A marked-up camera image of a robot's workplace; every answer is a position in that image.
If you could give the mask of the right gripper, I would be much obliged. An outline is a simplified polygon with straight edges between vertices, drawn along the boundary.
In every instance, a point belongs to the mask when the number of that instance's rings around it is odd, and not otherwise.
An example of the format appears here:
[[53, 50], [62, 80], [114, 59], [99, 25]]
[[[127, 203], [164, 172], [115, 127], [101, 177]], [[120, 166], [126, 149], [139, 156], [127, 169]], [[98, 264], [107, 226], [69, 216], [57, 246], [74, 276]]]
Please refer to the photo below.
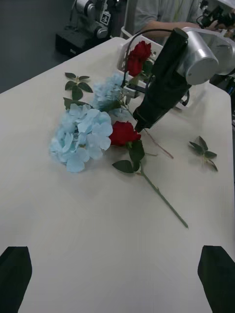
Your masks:
[[166, 115], [187, 93], [191, 85], [180, 74], [155, 77], [145, 93], [143, 102], [133, 112], [135, 130], [150, 129]]

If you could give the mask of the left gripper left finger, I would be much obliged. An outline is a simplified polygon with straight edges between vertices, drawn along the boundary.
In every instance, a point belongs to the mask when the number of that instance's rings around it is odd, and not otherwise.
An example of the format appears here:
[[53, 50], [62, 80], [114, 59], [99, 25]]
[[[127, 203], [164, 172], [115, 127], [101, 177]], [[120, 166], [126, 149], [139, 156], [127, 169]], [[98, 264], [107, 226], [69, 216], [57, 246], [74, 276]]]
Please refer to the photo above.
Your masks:
[[9, 246], [0, 256], [0, 312], [17, 313], [32, 276], [28, 247]]

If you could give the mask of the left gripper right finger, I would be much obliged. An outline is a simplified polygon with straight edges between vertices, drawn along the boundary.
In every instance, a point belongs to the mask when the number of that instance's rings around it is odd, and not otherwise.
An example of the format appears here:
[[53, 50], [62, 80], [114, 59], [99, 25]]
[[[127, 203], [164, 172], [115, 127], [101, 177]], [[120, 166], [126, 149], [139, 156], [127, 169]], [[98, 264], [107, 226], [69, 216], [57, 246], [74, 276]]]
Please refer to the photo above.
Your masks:
[[235, 262], [220, 246], [203, 246], [197, 270], [213, 313], [235, 312]]

